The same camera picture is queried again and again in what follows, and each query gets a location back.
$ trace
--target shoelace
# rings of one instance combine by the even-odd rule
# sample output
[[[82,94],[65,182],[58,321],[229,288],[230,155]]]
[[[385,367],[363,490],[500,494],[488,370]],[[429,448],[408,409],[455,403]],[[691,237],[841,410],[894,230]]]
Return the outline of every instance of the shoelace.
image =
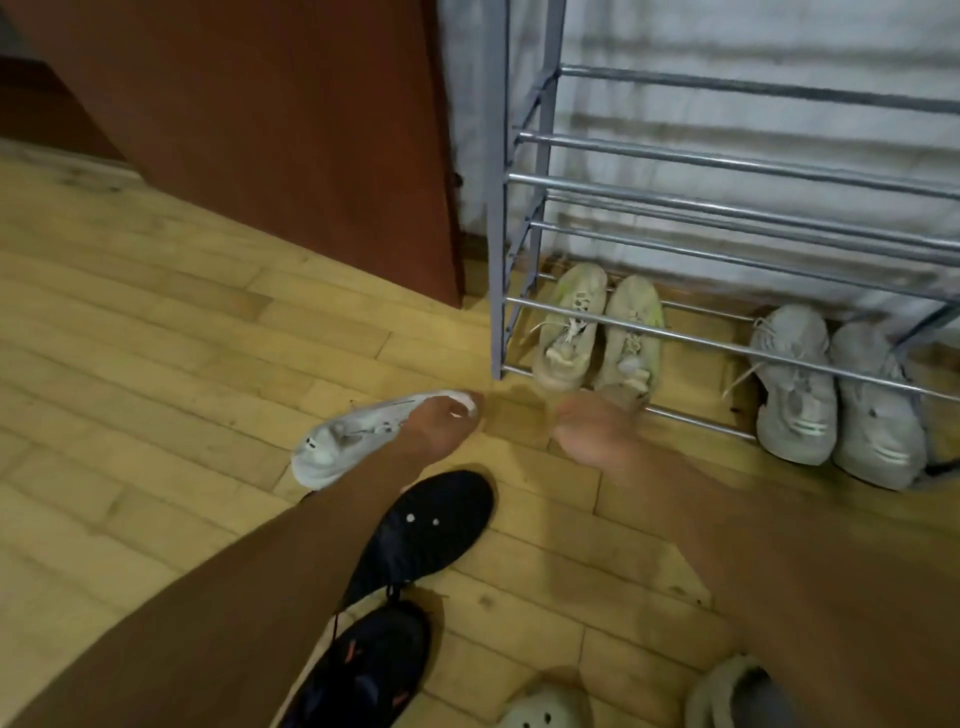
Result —
[[[589,307],[589,304],[590,296],[586,291],[576,291],[573,294],[573,305],[571,308],[574,310],[586,311]],[[533,333],[538,328],[547,325],[560,325],[560,322],[544,319],[539,324],[532,327],[530,329],[530,333]],[[574,316],[569,317],[566,322],[562,324],[563,328],[561,329],[560,333],[557,334],[557,338],[550,343],[550,346],[547,348],[546,355],[560,364],[571,364],[572,361],[570,361],[570,357],[564,356],[563,352],[558,351],[558,347],[562,347],[563,344],[568,344],[569,348],[572,349],[574,339],[587,330],[587,325],[588,322],[584,321],[583,319],[578,319]]]
[[[754,328],[759,329],[763,334],[765,343],[772,342],[777,338],[777,333],[771,327],[770,322],[767,319],[756,319],[754,321]],[[800,348],[797,347],[795,343],[791,343],[788,352],[797,358],[803,354],[803,351],[800,351]],[[822,353],[826,352],[827,343],[825,342]],[[742,381],[745,381],[747,377],[757,371],[760,367],[769,366],[770,364],[776,364],[776,362],[758,361],[756,364],[750,367],[750,369],[738,376],[733,381],[733,384],[727,387],[721,397],[725,399],[727,395],[733,391],[734,387],[736,387]],[[824,405],[813,394],[810,374],[811,372],[809,370],[801,369],[800,367],[793,367],[790,375],[790,382],[786,389],[788,392],[796,392],[800,396],[800,411],[796,413],[786,411],[783,414],[787,427],[794,432],[801,435],[818,437],[827,432],[828,425],[824,422]]]
[[[630,320],[639,324],[644,323],[638,313],[634,313]],[[650,391],[650,371],[640,366],[640,354],[643,352],[641,335],[635,332],[627,334],[627,338],[623,342],[623,352],[616,368],[620,371],[620,374],[627,378],[627,384],[633,386],[641,394],[646,394]]]

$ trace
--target metal bar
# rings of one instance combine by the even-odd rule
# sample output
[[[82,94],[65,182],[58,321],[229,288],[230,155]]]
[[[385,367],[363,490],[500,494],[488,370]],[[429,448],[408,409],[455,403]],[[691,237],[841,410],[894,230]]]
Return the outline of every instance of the metal bar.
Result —
[[[787,99],[806,99],[806,101],[831,101],[839,104],[855,104],[864,107],[882,109],[908,109],[928,113],[960,114],[960,101],[950,99],[925,99],[918,96],[901,96],[892,93],[871,93],[869,91],[844,91],[835,88],[817,88],[815,86],[767,84],[759,81],[736,81],[717,79],[708,76],[687,76],[679,73],[660,73],[657,71],[633,71],[626,68],[599,68],[587,65],[564,63],[561,73],[581,79],[603,79],[605,81],[628,81],[634,84],[670,85],[682,88],[705,88],[711,91],[732,91],[759,96],[779,96]]]
[[[894,353],[897,356],[906,356],[906,353],[914,347],[930,341],[938,328],[943,328],[957,317],[960,317],[960,304],[945,303],[937,310],[924,316],[919,323],[901,336],[894,346]]]
[[[537,278],[543,280],[559,280],[556,276],[549,273],[537,273]],[[614,286],[607,286],[607,291],[612,293],[616,288]],[[752,324],[756,319],[755,316],[741,316],[738,313],[728,313],[727,311],[716,311],[712,308],[704,308],[703,306],[693,305],[692,303],[678,303],[676,301],[665,301],[660,299],[660,303],[663,304],[666,308],[676,308],[680,311],[690,311],[691,313],[703,313],[708,316],[719,316],[723,319],[731,319],[732,321],[742,321],[747,324]]]
[[[505,372],[513,372],[514,374],[524,375],[524,376],[533,376],[534,373],[530,371],[527,367],[515,367],[513,364],[504,364],[503,369]],[[706,429],[711,429],[714,432],[722,432],[725,435],[733,435],[734,437],[739,437],[741,440],[746,440],[747,442],[755,443],[756,436],[750,432],[744,432],[742,429],[736,429],[735,427],[727,427],[726,425],[720,425],[720,423],[711,422],[710,420],[703,420],[699,417],[694,417],[693,415],[687,415],[683,412],[678,412],[675,409],[668,409],[667,407],[657,407],[654,404],[648,404],[644,407],[644,411],[650,412],[654,415],[660,415],[669,420],[676,420],[678,422],[687,423],[688,425],[697,425],[698,427],[705,427]]]
[[[510,71],[510,2],[483,4],[486,123],[487,261],[490,275],[491,376],[500,379],[504,356],[504,246],[507,235],[507,79]]]
[[[525,130],[527,124],[530,123],[530,120],[534,117],[534,111],[537,110],[537,107],[540,105],[540,97],[543,93],[543,90],[547,87],[551,81],[556,82],[557,80],[557,66],[547,68],[544,67],[540,70],[540,73],[537,74],[537,78],[534,79],[533,85],[530,86],[530,90],[527,91],[527,95],[523,97],[523,103],[520,105],[520,111],[517,112],[514,119],[514,130]],[[514,146],[520,143],[519,134],[514,136]]]
[[[870,384],[877,384],[882,387],[889,387],[890,389],[901,390],[902,392],[913,392],[920,395],[930,395],[931,397],[936,397],[941,400],[949,400],[960,402],[960,395],[949,395],[943,392],[937,392],[932,389],[927,389],[926,387],[921,387],[917,384],[910,384],[905,381],[898,381],[896,379],[883,379],[879,376],[871,376],[860,374],[859,372],[851,372],[846,369],[840,369],[839,367],[834,367],[829,364],[816,364],[811,361],[803,361],[801,359],[794,359],[790,356],[780,356],[779,354],[761,352],[757,349],[751,349],[750,347],[743,347],[739,344],[728,344],[724,341],[713,341],[711,339],[703,339],[699,336],[690,336],[689,334],[680,333],[678,331],[671,331],[667,328],[657,328],[657,327],[648,327],[644,324],[637,324],[632,321],[620,321],[619,319],[611,318],[610,316],[603,316],[595,313],[586,313],[585,311],[577,311],[572,308],[562,308],[557,305],[552,305],[550,303],[542,303],[540,301],[533,301],[531,299],[524,299],[518,296],[507,296],[506,301],[508,303],[517,303],[518,305],[528,306],[530,308],[536,308],[541,311],[546,311],[547,313],[559,313],[564,316],[569,316],[570,318],[579,319],[582,321],[590,321],[595,324],[604,324],[607,326],[616,326],[621,328],[628,328],[631,331],[639,331],[641,333],[648,333],[651,336],[657,336],[661,339],[668,339],[670,341],[683,341],[687,344],[696,344],[698,346],[710,347],[713,349],[720,349],[724,352],[738,353],[743,354],[744,356],[750,356],[754,359],[761,359],[763,361],[772,361],[777,364],[788,364],[790,366],[799,367],[801,369],[809,369],[813,372],[822,372],[828,375],[841,376],[846,379],[856,379],[857,381],[865,381]]]
[[[794,228],[809,228],[823,232],[836,232],[841,235],[857,235],[859,237],[873,238],[874,240],[885,240],[891,243],[916,245],[923,248],[947,251],[949,253],[960,253],[960,241],[958,240],[928,237],[910,232],[869,228],[863,225],[843,223],[836,220],[819,220],[816,218],[801,217],[799,215],[783,215],[778,212],[767,212],[766,210],[752,209],[750,207],[721,205],[720,203],[712,203],[706,200],[696,200],[675,195],[662,195],[656,192],[641,192],[640,190],[630,187],[620,187],[615,184],[577,182],[576,180],[568,180],[563,177],[545,177],[543,175],[524,175],[518,172],[510,172],[507,174],[507,179],[510,182],[545,186],[548,189],[560,189],[564,192],[580,192],[587,195],[597,195],[598,197],[609,197],[614,200],[662,205],[664,207],[705,212],[711,215],[739,217],[744,220],[756,220],[758,222],[774,223],[775,225],[786,225]]]
[[[629,235],[615,235],[607,232],[598,232],[592,230],[586,230],[584,228],[565,228],[560,225],[554,225],[553,223],[539,223],[533,221],[530,223],[531,228],[540,228],[541,230],[547,230],[551,232],[558,232],[566,235],[578,235],[580,237],[588,237],[593,240],[605,240],[609,243],[617,243],[619,245],[629,245],[633,248],[646,248],[653,251],[662,251],[664,253],[675,253],[677,255],[690,255],[691,257],[699,257],[703,260],[714,260],[718,263],[730,263],[732,265],[744,265],[751,268],[757,268],[763,271],[775,271],[777,273],[788,273],[793,276],[804,276],[806,278],[819,279],[819,280],[829,280],[833,283],[844,283],[846,285],[855,285],[861,288],[871,288],[875,291],[886,291],[888,293],[896,293],[901,296],[912,296],[913,298],[918,299],[928,299],[930,301],[943,301],[943,302],[952,302],[955,299],[950,297],[947,294],[931,293],[928,291],[917,291],[912,288],[906,288],[904,286],[886,284],[886,283],[873,283],[866,280],[858,279],[849,279],[844,276],[837,276],[833,273],[823,273],[820,271],[810,271],[805,268],[799,268],[792,265],[781,265],[779,263],[768,263],[763,260],[757,260],[755,258],[744,257],[742,255],[731,255],[729,253],[711,253],[709,251],[700,251],[696,248],[685,248],[680,245],[674,245],[673,243],[664,243],[659,240],[649,240],[647,238],[632,237]]]
[[[520,296],[528,295],[533,288],[533,284],[537,280],[537,277],[532,274],[533,271],[527,271],[526,279],[523,282],[523,292],[520,294]],[[506,351],[510,347],[510,337],[514,335],[516,320],[520,317],[520,311],[522,309],[523,306],[515,305],[513,310],[510,312],[510,320],[507,322],[507,327],[503,332],[503,351],[505,354],[504,359],[506,359]]]
[[[624,212],[629,215],[653,217],[658,220],[672,220],[678,223],[699,225],[705,228],[746,232],[750,235],[764,235],[766,237],[775,237],[780,240],[795,240],[799,243],[823,245],[828,248],[836,248],[837,250],[842,251],[854,251],[856,253],[865,253],[869,255],[884,255],[887,257],[894,257],[897,260],[916,260],[921,263],[960,266],[960,255],[938,253],[936,251],[929,251],[924,248],[909,248],[904,246],[899,246],[898,248],[878,247],[877,245],[855,239],[850,240],[847,238],[823,237],[812,232],[799,232],[781,228],[767,228],[761,225],[752,225],[750,223],[740,222],[739,220],[727,220],[716,217],[701,217],[699,215],[688,214],[686,212],[673,212],[661,207],[629,205],[627,203],[619,203],[612,200],[604,200],[602,198],[595,197],[581,197],[577,195],[564,195],[551,192],[546,196],[546,199],[551,202],[563,203],[565,205],[606,209],[611,212]]]
[[[551,81],[540,95],[540,133],[553,133],[554,118],[557,112],[557,82],[560,79],[560,54],[564,46],[564,19],[566,18],[566,0],[549,0],[546,7],[546,35],[543,39],[543,68],[551,69]],[[540,176],[550,172],[550,145],[537,145],[537,160],[535,171]],[[533,215],[531,220],[543,220],[546,209],[547,188],[537,188],[537,195],[542,195],[544,204]],[[533,228],[530,233],[530,267],[533,271],[540,269],[540,240],[543,231]]]
[[[546,202],[546,191],[537,191],[534,192],[534,196],[530,199],[530,204],[527,206],[526,212],[523,214],[523,220],[520,223],[520,230],[513,235],[510,235],[508,239],[510,240],[510,250],[507,251],[507,261],[504,265],[503,273],[503,284],[505,286],[504,290],[510,288],[510,275],[514,271],[514,264],[516,259],[520,255],[520,250],[523,248],[523,241],[526,239],[527,234],[530,232],[530,221],[533,220],[537,212],[540,212],[540,219],[543,219],[543,205]]]
[[[848,184],[854,187],[882,189],[889,192],[906,192],[908,194],[924,195],[926,197],[960,200],[960,187],[955,187],[950,184],[914,182],[898,177],[870,175],[848,169],[829,169],[806,164],[787,164],[784,162],[766,161],[764,159],[725,157],[723,155],[712,155],[706,152],[654,147],[646,144],[632,144],[610,139],[588,139],[567,134],[531,132],[525,129],[519,130],[516,138],[523,142],[546,143],[555,147],[581,149],[588,152],[603,152],[606,154],[620,155],[622,157],[674,161],[682,164],[694,164],[701,167],[732,169],[737,172],[754,172],[777,177],[814,180],[816,182],[833,182],[835,184]]]

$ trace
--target white sneaker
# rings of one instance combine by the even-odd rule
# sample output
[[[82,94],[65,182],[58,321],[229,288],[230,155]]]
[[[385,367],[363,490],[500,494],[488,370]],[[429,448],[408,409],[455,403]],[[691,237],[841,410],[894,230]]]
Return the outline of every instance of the white sneaker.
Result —
[[[684,705],[684,728],[801,725],[793,701],[751,655],[733,655],[703,675]]]
[[[297,482],[314,491],[336,482],[371,452],[393,440],[410,413],[431,397],[450,397],[466,407],[471,417],[476,415],[476,404],[469,395],[441,389],[381,402],[328,420],[311,429],[294,449],[290,465]]]
[[[641,276],[630,276],[616,286],[607,303],[607,315],[649,327],[663,328],[663,306],[654,284]],[[653,393],[660,378],[660,339],[606,327],[607,348],[603,367],[593,389],[614,402],[627,406]]]
[[[557,281],[550,303],[600,315],[607,305],[607,274],[594,263],[578,263]],[[534,379],[554,392],[579,389],[590,365],[597,325],[559,313],[548,313],[534,328],[540,343],[534,358]]]
[[[860,374],[906,381],[883,332],[870,324],[846,324],[833,334],[830,360]],[[841,378],[837,467],[868,483],[901,491],[926,467],[926,437],[911,397],[875,384]]]
[[[756,322],[753,349],[827,364],[829,339],[823,318],[805,305],[778,308]],[[756,437],[777,457],[801,465],[821,465],[837,439],[837,398],[833,377],[808,369],[751,357],[767,390],[767,402],[756,415]]]

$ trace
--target brown wooden panel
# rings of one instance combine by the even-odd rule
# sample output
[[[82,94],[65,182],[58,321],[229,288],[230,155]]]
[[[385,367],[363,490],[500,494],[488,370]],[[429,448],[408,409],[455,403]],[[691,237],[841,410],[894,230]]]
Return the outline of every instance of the brown wooden panel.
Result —
[[[123,159],[49,67],[0,56],[0,136]]]
[[[430,0],[3,0],[161,189],[459,304]]]

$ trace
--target shoe rack leg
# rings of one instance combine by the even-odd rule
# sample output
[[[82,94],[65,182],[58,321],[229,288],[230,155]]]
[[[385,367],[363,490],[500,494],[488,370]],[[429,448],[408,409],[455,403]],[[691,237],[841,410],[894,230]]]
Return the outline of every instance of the shoe rack leg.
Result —
[[[546,38],[543,42],[543,68],[553,71],[550,80],[543,88],[540,97],[540,133],[553,133],[554,118],[557,112],[557,84],[560,81],[560,54],[564,47],[564,19],[566,17],[566,0],[549,0],[546,10]],[[537,145],[537,174],[546,176],[550,170],[550,145]],[[534,190],[538,202],[534,207],[533,219],[542,221],[546,209],[546,188],[537,187]],[[529,265],[526,284],[529,290],[536,283],[537,272],[540,270],[540,238],[543,231],[530,230]]]
[[[487,168],[487,260],[490,269],[491,376],[503,377],[503,278],[507,237],[507,74],[510,70],[510,2],[485,0],[484,56]]]

